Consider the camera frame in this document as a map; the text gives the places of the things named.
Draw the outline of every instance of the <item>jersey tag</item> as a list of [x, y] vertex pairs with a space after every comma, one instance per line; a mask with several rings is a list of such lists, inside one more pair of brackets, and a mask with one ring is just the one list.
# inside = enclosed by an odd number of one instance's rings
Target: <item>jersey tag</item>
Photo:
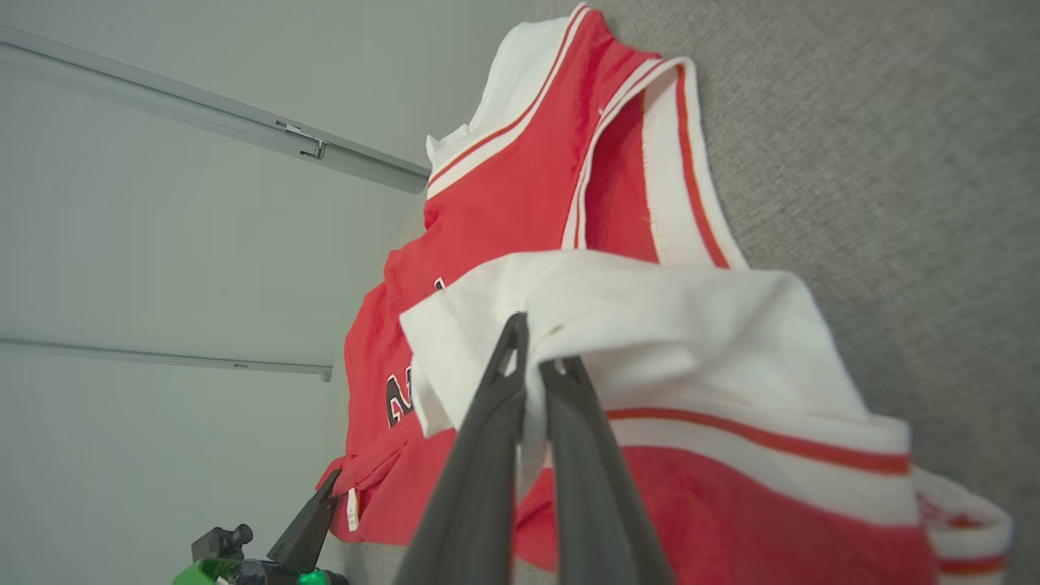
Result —
[[353, 487], [346, 492], [346, 528], [350, 532], [358, 530], [358, 490]]

